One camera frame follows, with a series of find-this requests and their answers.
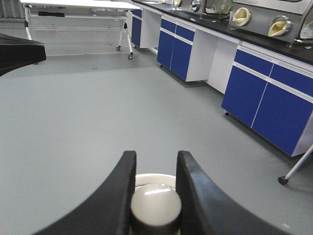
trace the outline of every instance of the black countertop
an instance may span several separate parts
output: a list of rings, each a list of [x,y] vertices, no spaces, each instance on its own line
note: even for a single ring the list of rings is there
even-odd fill
[[[173,6],[170,4],[144,3],[144,1],[147,0],[132,1],[159,10],[170,16],[181,18],[194,24],[212,29],[216,32],[223,33],[239,40],[272,50],[282,55],[286,55],[288,57],[313,65],[313,49],[305,49],[303,45],[295,45],[294,47],[290,48],[287,46],[287,42],[283,42],[277,39],[269,38],[244,30],[232,30],[231,26],[228,24],[228,20],[205,19],[201,16],[193,15],[185,11],[174,10]]]

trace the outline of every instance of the cabinet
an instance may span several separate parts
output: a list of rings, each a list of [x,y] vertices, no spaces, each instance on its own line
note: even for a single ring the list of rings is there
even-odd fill
[[[133,11],[132,43],[140,46],[142,10]]]
[[[187,80],[195,29],[162,19],[157,61]]]
[[[312,144],[313,71],[238,46],[222,107],[290,156],[299,155]]]
[[[141,8],[133,11],[132,43],[139,48],[157,47],[161,14]]]
[[[216,49],[211,37],[176,18],[163,16],[157,61],[186,82],[207,80]]]

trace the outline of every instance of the black curved object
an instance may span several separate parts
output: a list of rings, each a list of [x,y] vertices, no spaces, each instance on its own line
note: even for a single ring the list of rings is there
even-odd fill
[[[42,43],[0,33],[0,76],[43,60],[46,55]]]
[[[34,235],[128,235],[135,175],[136,152],[125,151],[85,202]]]
[[[176,192],[182,201],[181,235],[290,235],[227,196],[187,151],[178,153]]]

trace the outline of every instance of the blue cabinet door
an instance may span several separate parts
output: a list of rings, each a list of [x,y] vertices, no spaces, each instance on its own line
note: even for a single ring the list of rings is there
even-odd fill
[[[171,71],[186,81],[192,45],[175,38]]]
[[[265,80],[233,66],[222,107],[251,127],[266,84]]]
[[[157,50],[157,61],[167,67],[171,67],[173,46],[175,38],[163,31],[160,32],[160,39]]]
[[[140,47],[140,37],[141,37],[141,20],[133,17],[133,27],[132,27],[132,43]]]
[[[252,129],[292,155],[313,104],[268,83]]]

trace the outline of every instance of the white cylindrical object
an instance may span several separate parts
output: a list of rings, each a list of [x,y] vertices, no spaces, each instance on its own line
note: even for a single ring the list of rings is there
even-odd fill
[[[181,201],[175,190],[165,184],[137,188],[131,210],[135,235],[174,235],[178,231]]]

